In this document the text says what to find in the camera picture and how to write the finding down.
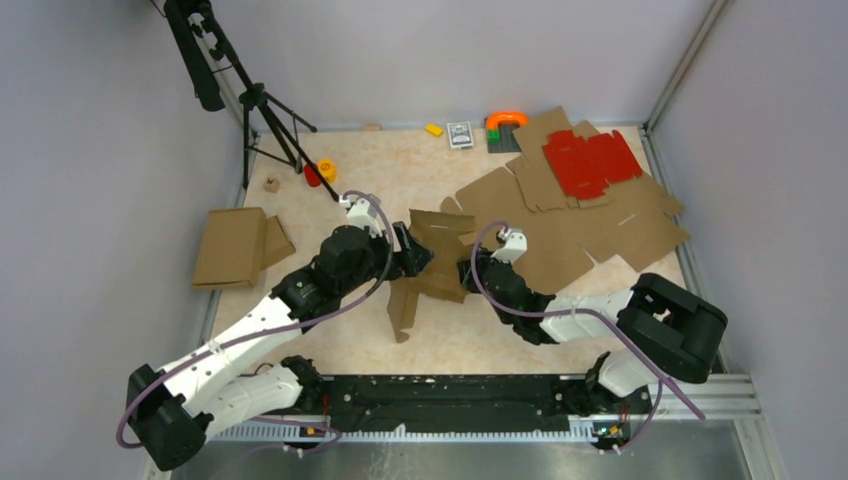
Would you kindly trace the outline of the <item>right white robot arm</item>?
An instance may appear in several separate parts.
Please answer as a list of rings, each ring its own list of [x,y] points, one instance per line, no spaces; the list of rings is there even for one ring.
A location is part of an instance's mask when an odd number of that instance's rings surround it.
[[[498,318],[533,345],[614,337],[623,347],[602,354],[586,373],[583,394],[591,409],[612,412],[649,384],[668,388],[698,419],[705,413],[680,385],[703,384],[713,368],[728,325],[717,306],[656,273],[612,293],[568,297],[531,289],[516,271],[528,237],[494,223],[499,246],[476,240],[458,261],[460,283],[482,295]]]

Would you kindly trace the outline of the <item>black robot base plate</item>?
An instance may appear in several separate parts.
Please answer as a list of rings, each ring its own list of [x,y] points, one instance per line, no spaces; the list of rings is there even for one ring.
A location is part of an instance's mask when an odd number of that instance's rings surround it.
[[[571,435],[624,442],[629,420],[650,412],[645,387],[619,398],[588,389],[580,375],[336,375],[306,387],[279,409],[286,419],[317,420],[349,438],[527,438]]]

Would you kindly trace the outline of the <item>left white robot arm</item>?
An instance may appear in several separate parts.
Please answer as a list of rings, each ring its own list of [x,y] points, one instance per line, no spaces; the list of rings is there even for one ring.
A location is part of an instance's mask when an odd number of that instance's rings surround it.
[[[142,448],[163,471],[179,468],[219,432],[270,410],[308,413],[320,386],[303,366],[280,363],[263,374],[243,371],[278,346],[340,316],[383,283],[420,275],[434,252],[404,222],[390,223],[379,200],[348,191],[339,200],[346,222],[325,238],[305,266],[223,333],[162,367],[138,367],[128,378],[117,443]]]

